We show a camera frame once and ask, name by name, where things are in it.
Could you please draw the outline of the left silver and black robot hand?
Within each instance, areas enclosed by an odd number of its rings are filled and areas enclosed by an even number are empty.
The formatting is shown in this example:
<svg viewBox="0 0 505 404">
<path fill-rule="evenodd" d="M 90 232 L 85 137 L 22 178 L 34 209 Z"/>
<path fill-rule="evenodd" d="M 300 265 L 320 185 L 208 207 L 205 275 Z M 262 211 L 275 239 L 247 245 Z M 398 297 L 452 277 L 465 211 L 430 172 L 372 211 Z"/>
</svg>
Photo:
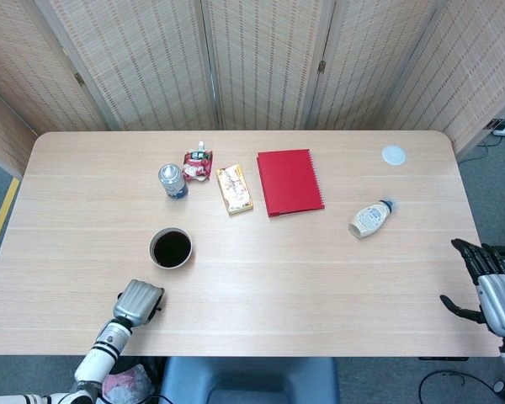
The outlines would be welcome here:
<svg viewBox="0 0 505 404">
<path fill-rule="evenodd" d="M 133 279 L 119 294 L 113 315 L 126 319 L 131 327 L 146 325 L 155 316 L 164 294 L 164 288 Z"/>
</svg>

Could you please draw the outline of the right silver and black robot hand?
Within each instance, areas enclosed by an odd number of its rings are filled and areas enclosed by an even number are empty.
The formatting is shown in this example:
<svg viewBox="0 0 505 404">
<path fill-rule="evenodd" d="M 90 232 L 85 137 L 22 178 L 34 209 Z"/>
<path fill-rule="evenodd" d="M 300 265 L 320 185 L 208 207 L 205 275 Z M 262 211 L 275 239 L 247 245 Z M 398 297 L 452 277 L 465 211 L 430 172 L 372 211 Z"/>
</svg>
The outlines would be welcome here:
<svg viewBox="0 0 505 404">
<path fill-rule="evenodd" d="M 457 317 L 485 324 L 490 332 L 505 338 L 505 259 L 488 245 L 477 246 L 455 238 L 451 245 L 460 253 L 480 302 L 477 311 L 457 306 L 448 296 L 439 299 Z"/>
</svg>

